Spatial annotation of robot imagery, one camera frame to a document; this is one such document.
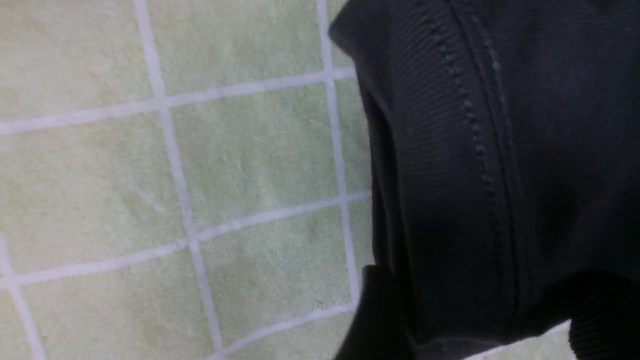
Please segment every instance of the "ribbed cuff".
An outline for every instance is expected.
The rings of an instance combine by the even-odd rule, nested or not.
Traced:
[[[578,360],[640,359],[640,285],[593,274],[572,316],[569,340]]]

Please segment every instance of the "green tile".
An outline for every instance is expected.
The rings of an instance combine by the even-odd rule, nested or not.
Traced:
[[[332,21],[338,15],[342,7],[347,3],[347,0],[327,0],[327,12],[329,20]],[[333,53],[333,68],[340,67],[352,67],[353,60],[340,50],[335,44],[332,43]]]
[[[188,251],[24,294],[49,360],[198,360],[215,351]]]
[[[30,360],[31,351],[9,291],[0,290],[0,359]]]
[[[18,273],[184,236],[155,114],[0,137],[0,229]]]
[[[173,109],[199,230],[338,195],[323,85]]]
[[[167,91],[322,70],[309,0],[150,0]]]
[[[352,315],[344,313],[267,336],[227,357],[228,360],[331,360]]]
[[[151,96],[133,1],[0,7],[0,122]]]
[[[347,191],[371,189],[371,152],[367,119],[355,79],[336,81],[338,116],[342,133],[342,158],[347,177]]]
[[[202,251],[226,345],[349,302],[338,207],[247,227],[203,243]]]
[[[486,356],[485,360],[573,360],[568,331],[546,334],[521,341],[505,350]]]
[[[375,264],[373,260],[373,235],[371,225],[371,199],[356,200],[349,204],[351,220],[351,237],[353,254],[356,259],[360,285],[362,285],[362,268]]]

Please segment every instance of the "white grout line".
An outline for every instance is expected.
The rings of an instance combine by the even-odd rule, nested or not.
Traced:
[[[110,106],[95,110],[81,110],[69,114],[38,117],[30,120],[19,120],[0,124],[0,135],[23,133],[62,127],[75,124],[84,124],[104,119],[127,117],[138,113],[154,111],[157,108],[153,100],[132,102],[124,105]]]
[[[356,69],[353,67],[343,67],[333,70],[333,79],[342,80],[356,77]]]
[[[337,97],[335,93],[335,81],[333,73],[333,54],[331,40],[329,39],[329,19],[326,0],[316,0],[318,23],[320,30],[320,48],[325,79],[326,98],[329,107],[333,138],[333,157],[335,159],[335,172],[340,193],[340,211],[342,213],[342,233],[344,237],[344,251],[346,253],[347,271],[349,274],[349,289],[351,290],[351,305],[355,309],[360,301],[360,287],[358,285],[358,272],[353,254],[353,240],[351,237],[351,224],[349,220],[349,203],[347,196],[346,176],[344,172],[344,158],[342,157],[342,139],[340,134],[340,120],[338,117]]]
[[[253,216],[242,218],[239,220],[234,220],[231,222],[227,222],[226,224],[219,225],[219,226],[210,228],[208,230],[202,231],[197,235],[197,238],[200,241],[206,241],[206,240],[210,240],[211,238],[215,238],[217,236],[227,234],[235,230],[240,230],[243,227],[265,224],[267,222],[272,222],[282,218],[288,218],[288,217],[292,217],[294,215],[299,215],[309,211],[320,210],[320,209],[329,208],[331,206],[338,206],[338,205],[340,205],[340,198],[335,197],[332,199],[313,202],[311,204],[295,206],[293,208],[267,211],[265,213],[253,215]]]
[[[204,92],[192,92],[181,94],[169,98],[169,106],[182,106],[193,104],[196,102],[205,102],[224,97],[233,97],[240,95],[250,95],[268,90],[279,90],[284,88],[292,88],[297,86],[305,86],[324,81],[325,74],[323,72],[313,72],[298,76],[287,76],[285,78],[268,79],[263,81],[254,81],[251,83],[236,84],[224,86],[221,88],[213,88]]]
[[[5,283],[8,286],[9,293],[13,298],[15,307],[18,311],[18,315],[22,320],[24,326],[24,332],[27,336],[27,342],[31,347],[31,353],[35,360],[47,360],[47,354],[44,351],[42,340],[40,339],[40,333],[38,327],[33,319],[33,315],[29,310],[27,300],[22,294],[20,286],[13,281],[14,272],[11,266],[11,259],[9,258],[9,250],[6,246],[4,234],[0,232],[0,273],[5,278]]]
[[[563,322],[562,324],[551,328],[549,331],[547,331],[545,334],[542,334],[541,336],[548,335],[548,334],[555,334],[556,332],[559,332],[559,331],[568,330],[570,326],[571,326],[571,321]],[[491,356],[491,355],[495,355],[495,354],[497,354],[499,352],[502,352],[502,351],[506,350],[507,348],[509,348],[509,347],[511,347],[513,345],[516,345],[516,344],[517,343],[513,343],[513,344],[510,344],[510,345],[505,345],[505,346],[493,348],[491,350],[487,350],[485,352],[481,352],[480,354],[476,354],[476,355],[473,355],[471,357],[468,357],[468,358],[466,358],[466,360],[484,360],[484,359],[486,359],[486,357]]]
[[[64,279],[67,277],[102,274],[138,263],[143,263],[145,261],[169,256],[175,252],[183,250],[185,247],[187,247],[187,245],[187,239],[180,239],[167,245],[149,250],[143,250],[141,252],[122,256],[120,258],[99,261],[96,263],[63,266],[60,268],[33,272],[30,274],[16,275],[15,282],[19,285],[29,285],[38,282]]]
[[[357,193],[349,194],[347,196],[347,199],[348,201],[351,202],[351,201],[356,201],[360,199],[367,199],[369,197],[371,197],[371,192],[357,192]],[[200,241],[211,240],[212,238],[215,238],[217,236],[227,234],[231,231],[240,230],[244,227],[264,224],[267,222],[272,222],[272,221],[280,220],[283,218],[306,213],[308,211],[315,211],[315,210],[320,210],[324,208],[329,208],[331,206],[338,206],[339,204],[340,204],[340,198],[336,197],[333,199],[313,202],[311,204],[306,204],[302,206],[295,206],[292,208],[281,209],[276,211],[268,211],[266,213],[242,218],[239,220],[233,220],[229,223],[220,225],[218,227],[213,227],[212,229],[202,231],[201,233],[196,235],[196,239]],[[9,281],[6,278],[0,279],[0,289],[9,288],[11,284],[14,284],[14,283],[16,285],[29,285],[29,284],[36,284],[38,282],[64,279],[67,277],[76,277],[76,276],[93,275],[93,274],[110,272],[113,270],[118,270],[120,268],[125,268],[127,266],[143,263],[145,261],[169,256],[173,253],[184,250],[188,245],[189,245],[188,239],[184,238],[184,239],[179,239],[177,241],[169,243],[167,245],[162,245],[160,247],[156,247],[153,249],[143,250],[143,251],[136,252],[131,255],[122,256],[119,258],[109,259],[105,261],[98,261],[95,263],[63,266],[59,268],[33,272],[30,274],[14,275],[11,278],[11,281]]]
[[[147,50],[145,48],[145,55],[147,51],[153,51],[153,49]],[[332,72],[331,76],[335,79],[353,78],[355,77],[355,70],[350,67],[335,69]],[[174,106],[211,101],[220,99],[222,97],[250,95],[270,90],[311,85],[321,83],[325,79],[326,74],[324,72],[315,72],[298,76],[289,76],[284,78],[267,79],[263,81],[223,86],[219,88],[212,88],[204,92],[174,95],[165,99],[166,104],[161,104],[156,100],[147,100],[116,106],[108,106],[99,109],[80,110],[68,114],[51,115],[28,120],[16,120],[13,122],[3,122],[0,123],[0,136],[23,133],[26,131],[37,131],[55,127],[85,124],[87,122],[95,122],[119,117],[128,117],[139,113],[157,111],[162,106],[168,106],[171,108]]]
[[[229,355],[235,351],[238,351],[239,349],[249,345],[250,343],[253,343],[254,341],[260,340],[266,336],[275,334],[277,332],[280,331],[284,331],[284,330],[289,330],[289,329],[293,329],[295,327],[304,325],[306,323],[309,322],[313,322],[316,320],[320,320],[323,318],[329,318],[335,315],[339,315],[342,313],[346,313],[348,311],[352,310],[352,305],[351,304],[346,304],[346,305],[338,305],[335,307],[331,307],[329,309],[326,310],[319,310],[319,311],[314,311],[313,313],[307,314],[307,315],[303,315],[300,316],[298,318],[289,320],[289,321],[285,321],[285,322],[281,322],[278,323],[276,325],[272,325],[269,327],[265,327],[263,329],[260,329],[252,334],[249,334],[248,336],[241,338],[240,340],[237,340],[236,342],[234,342],[233,344],[231,344],[231,346],[229,346],[226,351],[225,354]]]
[[[173,174],[173,181],[175,182],[176,192],[180,202],[182,220],[189,240],[189,251],[193,258],[196,278],[198,279],[198,284],[200,286],[200,295],[204,305],[209,330],[211,332],[211,340],[216,350],[220,351],[223,349],[222,335],[220,334],[218,316],[216,315],[216,308],[213,304],[211,289],[209,288],[209,280],[207,278],[204,260],[202,259],[202,253],[200,252],[200,245],[196,240],[191,199],[189,198],[189,191],[187,189],[186,180],[184,179],[184,173],[182,172],[180,151],[175,137],[173,119],[171,112],[169,111],[169,105],[166,98],[160,57],[156,49],[156,41],[154,40],[154,32],[147,9],[147,2],[146,0],[135,0],[135,5],[136,17],[138,18],[138,26],[140,27],[140,36],[144,48],[145,59],[147,61],[147,70],[151,82],[151,88],[153,89],[156,100],[159,102],[159,112],[164,139]]]

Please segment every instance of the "ribbed knit fabric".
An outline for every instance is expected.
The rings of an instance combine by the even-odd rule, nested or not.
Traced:
[[[580,360],[640,359],[640,286],[590,274],[572,313],[569,339]]]
[[[575,318],[580,360],[640,359],[616,312],[634,293],[595,281],[640,283],[640,1],[350,0],[330,35],[355,62],[396,299],[365,291],[353,328],[445,360]],[[363,339],[340,360],[391,359]]]

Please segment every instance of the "black hoodie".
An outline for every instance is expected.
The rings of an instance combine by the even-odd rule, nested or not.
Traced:
[[[566,320],[578,359],[640,359],[640,1],[350,0],[330,35],[376,259],[337,359],[461,359]]]

